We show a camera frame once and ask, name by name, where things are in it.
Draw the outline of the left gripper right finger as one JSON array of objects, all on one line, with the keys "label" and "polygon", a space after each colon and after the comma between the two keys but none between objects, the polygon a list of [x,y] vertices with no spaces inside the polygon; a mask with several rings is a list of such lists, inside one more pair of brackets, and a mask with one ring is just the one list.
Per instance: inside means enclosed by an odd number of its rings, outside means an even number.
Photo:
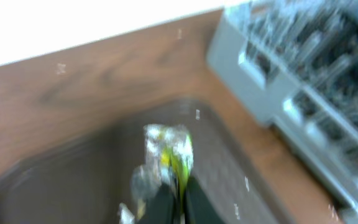
[{"label": "left gripper right finger", "polygon": [[193,176],[188,179],[183,202],[186,224],[225,224]]}]

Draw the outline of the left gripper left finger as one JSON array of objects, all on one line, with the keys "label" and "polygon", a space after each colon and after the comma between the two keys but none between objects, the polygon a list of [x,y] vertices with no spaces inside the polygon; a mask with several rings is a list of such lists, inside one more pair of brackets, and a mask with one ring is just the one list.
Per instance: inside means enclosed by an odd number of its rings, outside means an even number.
[{"label": "left gripper left finger", "polygon": [[137,224],[172,224],[177,211],[176,202],[170,186],[162,184]]}]

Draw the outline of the foil snack wrapper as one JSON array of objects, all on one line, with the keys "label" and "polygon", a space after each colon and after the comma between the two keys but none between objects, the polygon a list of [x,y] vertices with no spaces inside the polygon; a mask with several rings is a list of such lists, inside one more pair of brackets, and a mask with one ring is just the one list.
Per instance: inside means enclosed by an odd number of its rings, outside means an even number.
[{"label": "foil snack wrapper", "polygon": [[183,198],[193,168],[191,135],[184,125],[144,126],[145,162],[133,170],[130,190],[136,212],[119,204],[119,223],[135,223],[149,210],[163,184],[173,193],[173,222],[184,220]]}]

